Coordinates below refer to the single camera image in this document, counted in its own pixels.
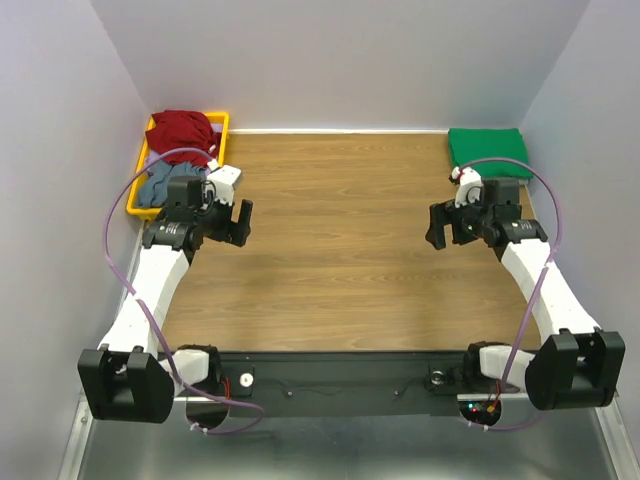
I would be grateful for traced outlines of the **red t shirt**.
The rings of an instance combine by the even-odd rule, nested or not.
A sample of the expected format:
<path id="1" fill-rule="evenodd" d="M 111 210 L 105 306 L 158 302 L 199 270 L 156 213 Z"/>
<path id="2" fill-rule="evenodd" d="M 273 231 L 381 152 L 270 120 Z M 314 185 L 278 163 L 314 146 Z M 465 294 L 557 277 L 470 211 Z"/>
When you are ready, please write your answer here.
<path id="1" fill-rule="evenodd" d="M 154 126 L 145 132 L 151 152 L 164 154 L 180 148 L 194 148 L 216 159 L 222 134 L 214 130 L 208 117 L 202 112 L 188 110 L 164 110 L 151 115 Z"/>

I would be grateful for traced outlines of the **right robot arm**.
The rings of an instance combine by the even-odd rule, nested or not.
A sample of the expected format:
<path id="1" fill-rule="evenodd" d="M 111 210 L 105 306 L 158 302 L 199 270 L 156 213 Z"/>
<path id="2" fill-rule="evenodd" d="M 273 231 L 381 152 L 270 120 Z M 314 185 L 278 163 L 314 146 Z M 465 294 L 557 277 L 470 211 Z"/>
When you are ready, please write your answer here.
<path id="1" fill-rule="evenodd" d="M 513 345 L 479 342 L 460 366 L 463 384 L 482 390 L 501 380 L 528 395 L 539 411 L 605 407 L 615 395 L 625 343 L 604 331 L 580 304 L 555 263 L 555 246 L 538 221 L 525 219 L 515 179 L 482 179 L 471 168 L 453 170 L 452 200 L 431 205 L 426 240 L 437 250 L 483 241 L 512 276 L 527 301 L 541 347 L 527 353 Z"/>

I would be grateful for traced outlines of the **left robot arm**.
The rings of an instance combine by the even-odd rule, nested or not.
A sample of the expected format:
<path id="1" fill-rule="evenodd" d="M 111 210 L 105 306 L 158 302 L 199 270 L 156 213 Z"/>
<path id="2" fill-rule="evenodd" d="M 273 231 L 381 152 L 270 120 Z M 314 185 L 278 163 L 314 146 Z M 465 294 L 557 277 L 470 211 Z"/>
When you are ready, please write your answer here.
<path id="1" fill-rule="evenodd" d="M 232 216 L 240 169 L 219 167 L 206 179 L 181 176 L 168 185 L 160 214 L 143 231 L 126 299 L 99 346 L 84 350 L 78 372 L 91 413 L 99 420 L 162 423 L 175 397 L 231 393 L 219 351 L 187 345 L 171 350 L 162 335 L 172 298 L 204 239 L 242 247 L 250 234 L 253 204 Z"/>

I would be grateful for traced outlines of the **folded green t shirt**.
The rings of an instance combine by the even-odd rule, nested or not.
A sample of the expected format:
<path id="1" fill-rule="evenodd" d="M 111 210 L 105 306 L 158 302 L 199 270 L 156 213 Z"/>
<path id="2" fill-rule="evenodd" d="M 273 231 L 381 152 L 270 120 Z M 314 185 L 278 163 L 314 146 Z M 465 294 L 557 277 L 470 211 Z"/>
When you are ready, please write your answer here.
<path id="1" fill-rule="evenodd" d="M 451 128 L 447 139 L 452 167 L 465 167 L 474 160 L 489 157 L 504 157 L 529 164 L 527 148 L 518 128 Z M 512 177 L 524 182 L 533 178 L 528 170 L 505 162 L 483 163 L 473 166 L 473 169 L 487 178 Z"/>

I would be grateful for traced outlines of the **grey-blue t shirt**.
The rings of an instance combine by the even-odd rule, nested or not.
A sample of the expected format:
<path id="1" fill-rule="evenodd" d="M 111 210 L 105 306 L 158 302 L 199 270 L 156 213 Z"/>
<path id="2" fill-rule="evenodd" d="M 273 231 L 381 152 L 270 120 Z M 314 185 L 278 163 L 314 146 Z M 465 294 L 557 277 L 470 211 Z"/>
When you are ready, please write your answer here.
<path id="1" fill-rule="evenodd" d="M 171 165 L 160 161 L 150 168 L 147 179 L 138 190 L 135 206 L 144 209 L 162 207 L 167 199 L 167 189 L 171 179 L 182 176 L 205 179 L 207 173 L 207 168 L 194 166 L 191 163 Z"/>

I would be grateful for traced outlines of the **yellow plastic bin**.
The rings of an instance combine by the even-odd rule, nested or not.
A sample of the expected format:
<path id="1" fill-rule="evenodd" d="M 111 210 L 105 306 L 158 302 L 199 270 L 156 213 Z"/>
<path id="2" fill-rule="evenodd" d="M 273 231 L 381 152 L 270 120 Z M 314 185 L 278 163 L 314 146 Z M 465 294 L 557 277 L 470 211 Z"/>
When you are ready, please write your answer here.
<path id="1" fill-rule="evenodd" d="M 229 139 L 230 116 L 227 112 L 205 112 L 204 115 L 209 120 L 212 130 L 219 137 L 219 148 L 214 158 L 219 166 L 223 166 L 225 164 L 225 151 Z M 142 146 L 135 164 L 134 172 L 137 173 L 138 171 L 141 171 L 147 165 L 147 160 L 152 155 L 154 155 L 154 152 L 148 145 L 146 134 L 143 134 Z M 139 218 L 141 221 L 151 221 L 160 212 L 159 208 L 138 208 L 136 206 L 138 192 L 146 182 L 147 178 L 148 175 L 143 173 L 132 183 L 129 188 L 125 204 L 126 212 L 133 217 Z"/>

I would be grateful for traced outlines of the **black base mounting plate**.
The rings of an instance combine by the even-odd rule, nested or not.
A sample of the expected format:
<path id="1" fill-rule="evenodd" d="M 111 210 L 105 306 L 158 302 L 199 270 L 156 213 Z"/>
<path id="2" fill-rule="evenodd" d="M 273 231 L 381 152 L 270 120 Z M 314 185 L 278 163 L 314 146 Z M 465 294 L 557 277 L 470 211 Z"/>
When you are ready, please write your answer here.
<path id="1" fill-rule="evenodd" d="M 483 401 L 493 379 L 468 375 L 461 350 L 223 352 L 236 401 L 267 416 L 458 416 L 462 399 Z"/>

